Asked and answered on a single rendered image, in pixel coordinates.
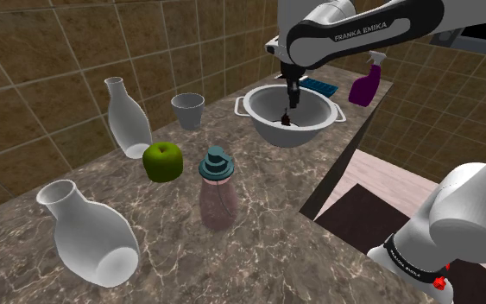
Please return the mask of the wide white vase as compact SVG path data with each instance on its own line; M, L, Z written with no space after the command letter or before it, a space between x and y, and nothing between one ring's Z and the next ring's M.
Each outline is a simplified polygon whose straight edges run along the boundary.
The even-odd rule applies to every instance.
M77 276L113 288L136 272L139 245L128 220L115 209L88 200L72 180L44 186L36 201L53 214L56 250Z

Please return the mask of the tall slim white vase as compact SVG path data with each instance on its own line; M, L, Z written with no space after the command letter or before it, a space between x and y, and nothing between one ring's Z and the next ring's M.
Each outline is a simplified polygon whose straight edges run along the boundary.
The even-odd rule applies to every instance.
M127 93L121 77L110 77L104 82L110 94L110 130L127 157L142 159L143 152L152 144L148 118L141 106Z

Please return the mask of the grey cup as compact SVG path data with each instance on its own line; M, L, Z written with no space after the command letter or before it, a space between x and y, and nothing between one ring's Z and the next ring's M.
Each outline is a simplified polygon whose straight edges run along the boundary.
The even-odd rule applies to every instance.
M196 130L201 125L205 98L197 93L181 93L171 99L174 114L183 130Z

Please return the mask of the blue ice cube tray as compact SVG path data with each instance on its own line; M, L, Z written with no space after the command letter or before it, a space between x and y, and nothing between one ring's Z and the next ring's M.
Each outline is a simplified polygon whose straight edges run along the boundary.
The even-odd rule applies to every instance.
M325 82L309 78L308 76L303 76L300 78L300 86L318 92L326 96L327 98L331 97L338 89L334 85L330 85Z

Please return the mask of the green apple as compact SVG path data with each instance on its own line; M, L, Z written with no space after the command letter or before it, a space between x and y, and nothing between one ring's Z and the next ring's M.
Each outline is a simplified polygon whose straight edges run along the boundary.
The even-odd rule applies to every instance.
M184 170L180 148L171 142L155 142L142 155L142 164L148 178L157 183L177 179Z

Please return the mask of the purple spray bottle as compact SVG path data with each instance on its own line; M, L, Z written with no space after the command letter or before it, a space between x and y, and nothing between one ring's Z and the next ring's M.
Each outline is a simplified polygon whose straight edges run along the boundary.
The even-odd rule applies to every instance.
M376 95L381 80L381 63L387 58L385 53L377 51L369 51L369 55L369 61L372 60L369 73L354 81L348 97L349 102L362 107L367 107Z

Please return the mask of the grey black appliance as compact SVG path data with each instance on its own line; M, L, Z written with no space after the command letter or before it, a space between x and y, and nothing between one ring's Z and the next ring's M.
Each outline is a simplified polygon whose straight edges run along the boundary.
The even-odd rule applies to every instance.
M444 48L486 54L486 23L435 34L430 43Z

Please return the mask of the pink bottle with teal lid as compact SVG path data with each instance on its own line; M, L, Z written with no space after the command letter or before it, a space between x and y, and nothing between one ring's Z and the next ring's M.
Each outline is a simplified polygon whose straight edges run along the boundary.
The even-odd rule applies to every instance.
M230 181L234 169L232 158L219 146L211 146L199 164L200 217L203 225L211 230L225 230L237 218L237 191Z

